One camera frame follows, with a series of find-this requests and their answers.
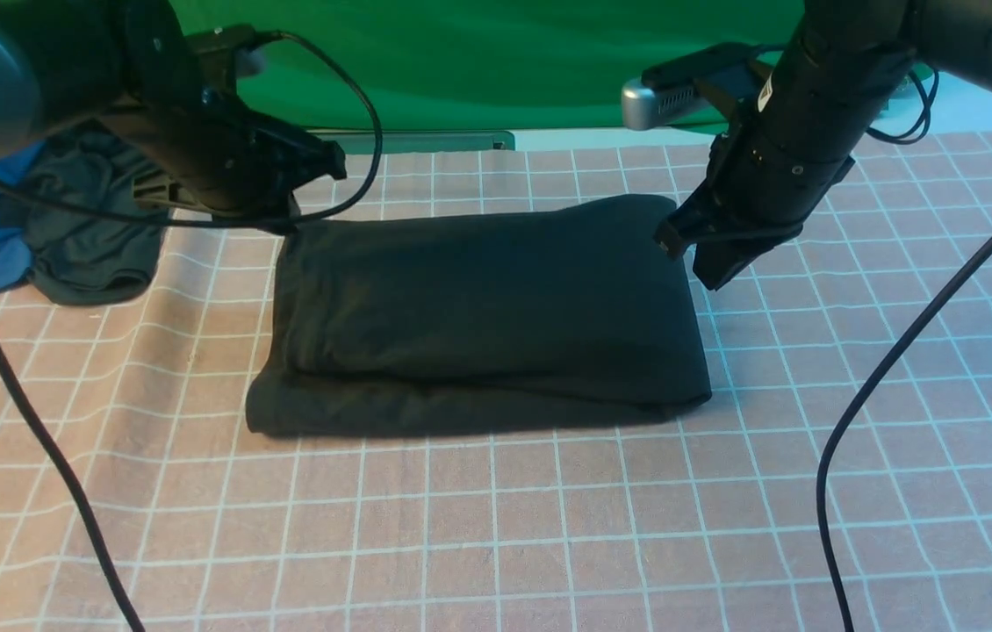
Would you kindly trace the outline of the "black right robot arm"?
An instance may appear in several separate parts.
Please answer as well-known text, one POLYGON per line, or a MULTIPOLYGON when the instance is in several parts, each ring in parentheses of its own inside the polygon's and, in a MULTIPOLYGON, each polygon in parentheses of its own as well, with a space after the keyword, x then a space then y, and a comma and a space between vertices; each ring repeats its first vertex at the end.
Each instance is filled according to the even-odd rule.
POLYGON ((667 120, 705 101, 729 129, 705 179, 654 233, 718 291, 802 231, 853 167, 852 151, 917 64, 992 92, 992 1, 809 1, 771 67, 761 47, 722 43, 641 77, 667 120))

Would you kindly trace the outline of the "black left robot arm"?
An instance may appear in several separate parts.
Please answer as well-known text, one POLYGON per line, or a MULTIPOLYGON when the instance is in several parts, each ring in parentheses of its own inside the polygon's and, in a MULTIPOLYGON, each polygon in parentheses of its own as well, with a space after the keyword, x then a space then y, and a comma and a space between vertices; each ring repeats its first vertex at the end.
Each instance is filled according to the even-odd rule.
POLYGON ((287 233, 296 189, 347 175, 343 149, 254 111, 248 54, 283 32, 183 32, 168 1, 0 1, 0 159, 96 120, 151 161, 135 204, 287 233))

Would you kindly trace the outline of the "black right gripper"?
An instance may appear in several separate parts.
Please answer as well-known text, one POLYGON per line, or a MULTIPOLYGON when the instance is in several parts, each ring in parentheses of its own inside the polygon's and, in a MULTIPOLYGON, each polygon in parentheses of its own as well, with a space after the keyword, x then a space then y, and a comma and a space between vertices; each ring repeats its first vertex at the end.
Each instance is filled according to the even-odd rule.
POLYGON ((796 135, 782 147, 762 132, 721 133, 706 176, 654 232, 672 259, 696 247, 693 272, 719 291, 802 232, 825 193, 853 167, 853 137, 796 135))

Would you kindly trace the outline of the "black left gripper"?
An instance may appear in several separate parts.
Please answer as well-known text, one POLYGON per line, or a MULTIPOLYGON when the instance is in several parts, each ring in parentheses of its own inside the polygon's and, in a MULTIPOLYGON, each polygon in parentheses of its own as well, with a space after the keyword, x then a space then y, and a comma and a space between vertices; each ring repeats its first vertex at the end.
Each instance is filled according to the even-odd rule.
POLYGON ((133 179, 134 203, 207 213, 222 226, 294 232, 295 190, 348 179, 345 153, 238 97, 205 92, 196 109, 116 105, 100 123, 154 168, 133 179))

